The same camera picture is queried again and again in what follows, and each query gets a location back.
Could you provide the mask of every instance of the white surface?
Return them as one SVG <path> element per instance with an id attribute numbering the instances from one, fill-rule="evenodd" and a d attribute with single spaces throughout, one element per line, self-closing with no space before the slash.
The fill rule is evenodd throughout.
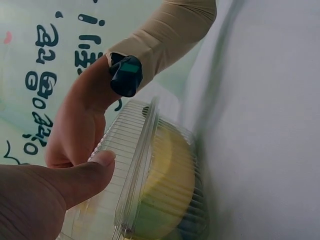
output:
<path id="1" fill-rule="evenodd" d="M 320 1 L 221 1 L 188 84 L 208 239 L 320 239 Z"/>

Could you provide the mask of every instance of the poster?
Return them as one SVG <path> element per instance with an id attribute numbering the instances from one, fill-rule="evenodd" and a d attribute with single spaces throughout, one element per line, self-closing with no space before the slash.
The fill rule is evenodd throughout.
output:
<path id="1" fill-rule="evenodd" d="M 1 1 L 0 164 L 45 164 L 48 136 L 70 86 L 161 2 Z M 127 101 L 107 110 L 108 126 Z"/>

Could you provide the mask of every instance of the skin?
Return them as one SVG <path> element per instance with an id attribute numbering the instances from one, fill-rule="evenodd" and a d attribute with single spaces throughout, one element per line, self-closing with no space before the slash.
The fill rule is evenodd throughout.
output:
<path id="1" fill-rule="evenodd" d="M 55 240 L 66 210 L 101 192 L 115 169 L 115 154 L 87 162 L 105 130 L 105 111 L 120 96 L 110 89 L 105 56 L 74 82 L 61 104 L 45 162 L 0 165 L 0 239 Z"/>

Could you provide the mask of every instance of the finger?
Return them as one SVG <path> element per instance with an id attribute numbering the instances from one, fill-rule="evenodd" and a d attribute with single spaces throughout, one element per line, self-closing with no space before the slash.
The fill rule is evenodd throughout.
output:
<path id="1" fill-rule="evenodd" d="M 112 151 L 101 151 L 89 162 L 55 170 L 60 178 L 55 187 L 61 193 L 66 209 L 92 198 L 107 187 L 114 174 L 115 157 Z"/>

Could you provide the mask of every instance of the clear plastic lid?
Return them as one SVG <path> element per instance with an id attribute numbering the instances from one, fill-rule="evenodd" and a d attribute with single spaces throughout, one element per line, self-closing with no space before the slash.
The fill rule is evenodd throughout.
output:
<path id="1" fill-rule="evenodd" d="M 91 156 L 116 153 L 110 184 L 67 211 L 60 240 L 197 240 L 207 227 L 190 132 L 131 100 Z"/>

